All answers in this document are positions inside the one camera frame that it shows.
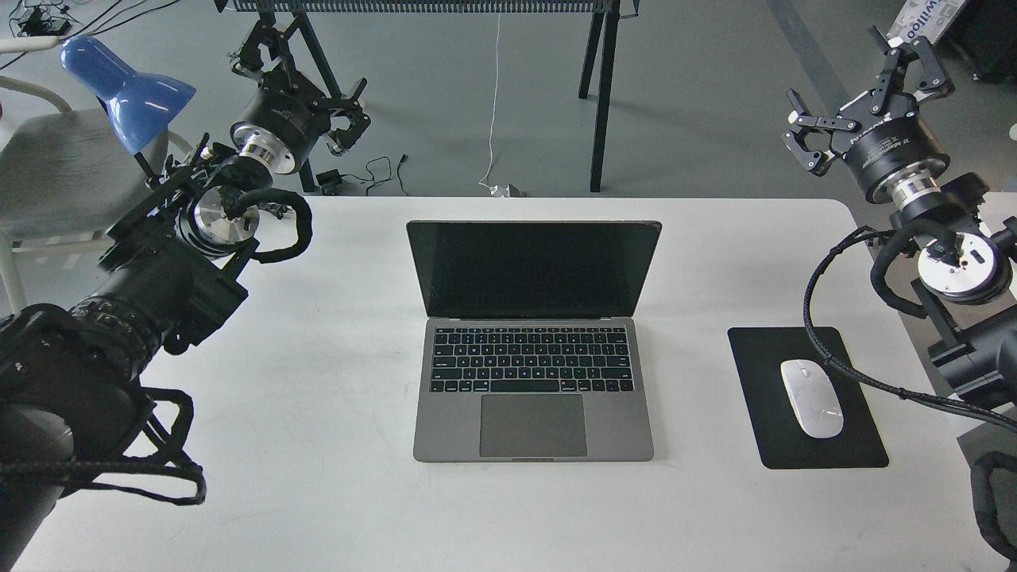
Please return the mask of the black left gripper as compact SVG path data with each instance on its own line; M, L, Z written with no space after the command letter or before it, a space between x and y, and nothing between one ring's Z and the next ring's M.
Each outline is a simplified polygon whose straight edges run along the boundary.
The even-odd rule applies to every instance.
M294 19L287 28L255 22L239 49L231 54L231 71L259 83L240 119L231 127L231 140L243 149L251 138L268 142L270 171L290 175L306 162L313 145L324 135L331 155L350 151L370 127L361 104L368 80L361 77L348 98L326 97L296 69L289 40L298 32ZM262 48L273 69L265 70Z

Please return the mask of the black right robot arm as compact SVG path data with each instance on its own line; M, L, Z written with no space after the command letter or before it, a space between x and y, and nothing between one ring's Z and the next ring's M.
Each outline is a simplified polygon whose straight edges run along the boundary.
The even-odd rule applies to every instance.
M950 159L919 115L923 102L954 83L926 37L889 43L877 37L883 67L869 88L832 116L810 112L797 91L783 140L803 169L823 176L842 160L872 205L892 203L892 232L869 280L888 307L930 319L940 340L930 360L963 401L992 409L1015 402L1015 309L961 328L947 304L1001 297L1015 274L1015 220L988 235L980 205L988 184L976 173L938 181Z

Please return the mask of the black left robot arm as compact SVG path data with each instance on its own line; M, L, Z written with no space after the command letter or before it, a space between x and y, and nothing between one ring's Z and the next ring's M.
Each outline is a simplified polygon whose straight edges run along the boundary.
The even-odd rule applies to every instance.
M250 261L298 258L310 245L302 195L273 185L299 173L315 144L349 151L370 118L361 79L344 95L309 16L291 2L257 8L231 58L257 93L231 142L204 137L171 160L149 195L106 232L108 279L68 309L29 305L2 322L2 569L10 571L62 497L108 491L106 473L183 479L187 497L127 487L171 504L201 504L203 468L185 452L192 398L149 388L141 374L160 350L181 355L246 300Z

